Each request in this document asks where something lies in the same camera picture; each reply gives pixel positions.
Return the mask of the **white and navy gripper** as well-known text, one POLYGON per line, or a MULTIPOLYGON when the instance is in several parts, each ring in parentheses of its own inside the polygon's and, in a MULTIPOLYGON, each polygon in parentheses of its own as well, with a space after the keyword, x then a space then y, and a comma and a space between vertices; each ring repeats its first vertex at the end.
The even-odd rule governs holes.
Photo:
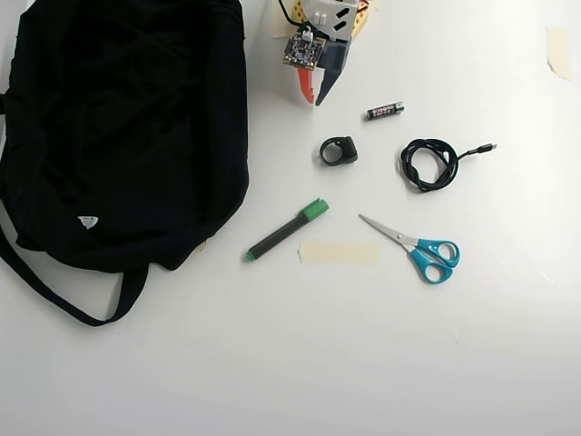
MULTIPOLYGON (((359 2, 356 0, 304 0, 302 9, 317 34, 326 39, 319 66, 324 68, 320 91, 315 101, 320 106, 339 79, 350 49, 359 2)), ((309 104, 314 104, 312 71, 298 68, 300 91, 309 104)))

